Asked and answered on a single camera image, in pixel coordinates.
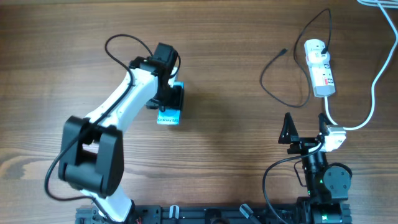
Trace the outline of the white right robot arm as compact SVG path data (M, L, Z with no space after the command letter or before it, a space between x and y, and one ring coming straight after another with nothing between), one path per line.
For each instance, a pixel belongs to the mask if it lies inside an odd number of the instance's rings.
M345 202L351 187L352 170L338 162L329 163L326 154L338 149L346 139L343 127L334 125L323 113L318 115L320 133L314 138L300 137L290 113L278 140L288 144L288 154L300 156L308 196L295 203L290 223L352 223L351 210Z

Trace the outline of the teal screen smartphone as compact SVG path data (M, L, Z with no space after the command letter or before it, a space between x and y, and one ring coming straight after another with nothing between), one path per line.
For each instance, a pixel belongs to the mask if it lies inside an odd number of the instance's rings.
M175 126L180 123L184 101L184 82L175 82L174 88L177 89L176 107L159 110L157 124Z

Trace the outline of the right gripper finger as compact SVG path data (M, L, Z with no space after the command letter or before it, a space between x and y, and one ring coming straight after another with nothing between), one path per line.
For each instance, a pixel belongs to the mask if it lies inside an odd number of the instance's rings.
M299 134L294 125L294 121L290 113L286 113L284 116L284 123L282 131L280 133L278 143L279 144L292 144L299 141Z
M332 122L328 119L327 115L324 113L320 113L318 115L319 120L319 130L323 135L327 134L327 126L332 125Z

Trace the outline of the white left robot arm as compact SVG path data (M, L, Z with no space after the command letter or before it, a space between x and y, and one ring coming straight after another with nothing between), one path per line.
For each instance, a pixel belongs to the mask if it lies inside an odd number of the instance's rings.
M101 106L65 122L58 177L94 203L77 209L76 223L142 223L142 212L120 185L123 135L143 107L158 110L157 124L179 124L184 97L184 84L176 80L179 63L177 51L159 43L151 56L130 62L124 81Z

